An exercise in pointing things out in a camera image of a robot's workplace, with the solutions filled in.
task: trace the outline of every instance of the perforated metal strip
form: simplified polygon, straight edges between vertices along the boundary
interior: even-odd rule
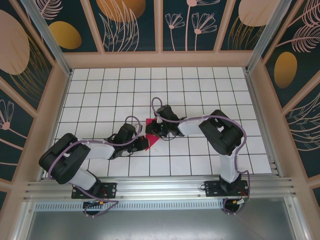
[[[112,211],[142,210],[187,210],[187,209],[221,209],[222,199],[210,200],[163,200],[163,201],[121,201]],[[111,203],[95,206],[88,211],[107,209]],[[35,212],[75,212],[83,211],[83,202],[38,202]]]

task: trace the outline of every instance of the flower illustration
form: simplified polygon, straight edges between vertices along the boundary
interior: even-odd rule
[[[186,0],[186,3],[190,7],[195,7],[197,5],[212,5],[219,3],[220,0]]]
[[[174,39],[172,37],[172,29],[184,27],[185,22],[182,21],[183,18],[181,16],[181,13],[179,13],[179,14],[174,13],[174,14],[172,14],[172,16],[170,15],[170,13],[168,13],[165,15],[165,20],[170,28],[172,47],[173,47],[173,51],[175,51],[176,49],[175,49]]]
[[[5,101],[3,99],[0,100],[0,129],[10,129],[10,122],[14,114],[14,109],[15,105],[12,102],[8,101],[6,106]]]
[[[192,25],[195,33],[194,50],[197,51],[197,37],[199,34],[212,33],[217,30],[217,25],[214,25],[216,20],[214,18],[214,13],[202,14],[199,19],[199,13],[192,14]]]

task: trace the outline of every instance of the white grid floor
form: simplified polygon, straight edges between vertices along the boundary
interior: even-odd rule
[[[145,134],[145,121],[154,116],[150,107],[153,97],[168,103],[179,118],[210,115],[221,109],[248,135],[238,158],[239,169],[271,174],[240,67],[75,69],[55,141],[66,133],[81,139],[107,138],[118,132],[129,115],[143,122]],[[220,174],[218,153],[203,135],[160,139],[148,151],[114,160],[86,160],[82,168],[98,177]]]

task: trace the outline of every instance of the black mounting bracket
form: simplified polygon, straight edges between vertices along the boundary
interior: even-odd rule
[[[95,197],[99,199],[114,199],[116,198],[117,193],[117,183],[116,182],[102,182],[100,184],[99,192],[95,195]],[[91,197],[85,195],[78,188],[72,188],[72,199],[90,199]]]
[[[205,191],[206,197],[240,197],[241,191],[238,188],[226,193],[221,187],[221,182],[217,181],[205,181],[204,185],[202,185],[201,190]],[[248,195],[248,182],[246,180],[240,180],[237,186]]]

